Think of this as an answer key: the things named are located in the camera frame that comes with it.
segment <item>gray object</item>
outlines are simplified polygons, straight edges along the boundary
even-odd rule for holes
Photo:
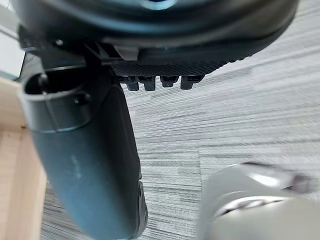
[[[312,190],[311,178],[271,165],[227,167],[207,183],[197,239],[319,239],[319,204],[298,195]]]

